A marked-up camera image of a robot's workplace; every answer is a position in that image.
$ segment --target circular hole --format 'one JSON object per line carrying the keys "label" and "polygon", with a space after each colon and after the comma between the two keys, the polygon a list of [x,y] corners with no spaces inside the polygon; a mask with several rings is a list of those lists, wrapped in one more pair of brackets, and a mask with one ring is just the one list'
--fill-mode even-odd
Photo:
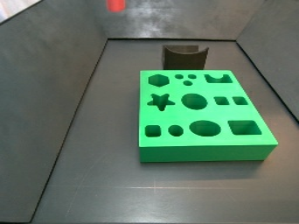
{"label": "circular hole", "polygon": [[199,94],[186,94],[182,98],[182,104],[189,109],[205,109],[209,102]]}
{"label": "circular hole", "polygon": [[190,74],[189,77],[190,77],[190,79],[197,79],[197,75],[195,74]]}
{"label": "circular hole", "polygon": [[194,122],[190,128],[191,132],[202,137],[214,137],[221,133],[221,126],[210,121]]}
{"label": "circular hole", "polygon": [[171,126],[169,131],[174,137],[179,137],[183,134],[183,128],[179,125]]}
{"label": "circular hole", "polygon": [[183,75],[182,74],[177,74],[175,78],[181,80],[183,78]]}
{"label": "circular hole", "polygon": [[185,85],[185,86],[191,86],[191,85],[193,85],[193,82],[189,81],[189,80],[186,80],[186,81],[183,82],[183,85]]}

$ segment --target hexagonal hole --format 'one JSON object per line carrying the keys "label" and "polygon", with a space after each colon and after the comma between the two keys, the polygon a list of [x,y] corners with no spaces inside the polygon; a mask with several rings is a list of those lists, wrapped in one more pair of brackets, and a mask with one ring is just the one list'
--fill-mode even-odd
{"label": "hexagonal hole", "polygon": [[155,74],[149,78],[149,83],[161,88],[170,84],[170,79],[162,74]]}

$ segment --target small circular hole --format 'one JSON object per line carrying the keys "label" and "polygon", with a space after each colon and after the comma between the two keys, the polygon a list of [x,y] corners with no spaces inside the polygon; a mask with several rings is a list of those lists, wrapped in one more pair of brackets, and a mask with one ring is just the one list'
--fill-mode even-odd
{"label": "small circular hole", "polygon": [[197,79],[197,75],[195,75],[195,74],[190,74],[189,77],[190,77],[190,79],[193,79],[193,80]]}
{"label": "small circular hole", "polygon": [[189,81],[189,80],[186,80],[186,81],[183,82],[183,85],[185,85],[185,86],[191,86],[191,85],[193,85],[193,82]]}
{"label": "small circular hole", "polygon": [[175,75],[175,78],[177,78],[178,80],[181,80],[181,79],[183,78],[183,75],[182,75],[182,74],[177,74],[177,75]]}
{"label": "small circular hole", "polygon": [[174,125],[170,127],[169,131],[174,137],[179,137],[183,134],[183,127],[179,125]]}

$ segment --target shaped cutout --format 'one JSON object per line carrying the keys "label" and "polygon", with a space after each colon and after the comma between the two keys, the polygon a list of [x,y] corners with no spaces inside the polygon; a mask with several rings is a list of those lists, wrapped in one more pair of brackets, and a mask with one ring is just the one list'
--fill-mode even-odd
{"label": "shaped cutout", "polygon": [[195,80],[197,79],[197,75],[195,74],[190,74],[189,75],[189,78],[193,79],[193,80]]}
{"label": "shaped cutout", "polygon": [[214,99],[215,99],[215,102],[218,105],[230,105],[230,101],[229,101],[227,97],[217,96],[217,97],[214,97]]}
{"label": "shaped cutout", "polygon": [[209,83],[233,83],[233,80],[227,74],[223,74],[222,78],[214,78],[209,74],[205,74],[205,77]]}
{"label": "shaped cutout", "polygon": [[191,86],[191,85],[193,85],[193,82],[189,81],[189,80],[186,80],[186,81],[183,82],[183,85],[185,85],[185,86]]}
{"label": "shaped cutout", "polygon": [[242,96],[233,97],[233,100],[238,105],[249,105],[247,99]]}
{"label": "shaped cutout", "polygon": [[159,137],[162,135],[162,128],[159,125],[147,125],[145,127],[145,134],[147,137]]}
{"label": "shaped cutout", "polygon": [[149,78],[149,83],[161,88],[170,84],[170,79],[162,74],[155,74]]}
{"label": "shaped cutout", "polygon": [[229,121],[229,126],[237,136],[262,135],[256,121]]}
{"label": "shaped cutout", "polygon": [[189,109],[205,109],[209,102],[199,94],[186,94],[182,98],[182,104]]}
{"label": "shaped cutout", "polygon": [[194,122],[190,128],[191,132],[202,137],[214,137],[221,133],[221,126],[210,121]]}
{"label": "shaped cutout", "polygon": [[173,101],[169,100],[170,95],[158,95],[158,94],[151,94],[154,100],[147,103],[149,106],[157,106],[161,111],[165,111],[165,108],[167,105],[175,105]]}
{"label": "shaped cutout", "polygon": [[170,127],[169,132],[174,137],[179,137],[183,134],[183,127],[174,125]]}
{"label": "shaped cutout", "polygon": [[178,80],[181,80],[181,79],[183,78],[183,75],[178,73],[174,77],[175,77]]}

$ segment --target star-shaped hole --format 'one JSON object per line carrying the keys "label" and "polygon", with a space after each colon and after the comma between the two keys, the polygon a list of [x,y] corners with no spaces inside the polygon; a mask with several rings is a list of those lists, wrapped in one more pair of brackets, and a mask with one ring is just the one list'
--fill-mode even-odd
{"label": "star-shaped hole", "polygon": [[165,108],[167,105],[174,105],[175,103],[169,100],[170,95],[158,95],[158,94],[151,94],[154,97],[154,100],[147,103],[149,106],[157,106],[161,111],[165,111]]}

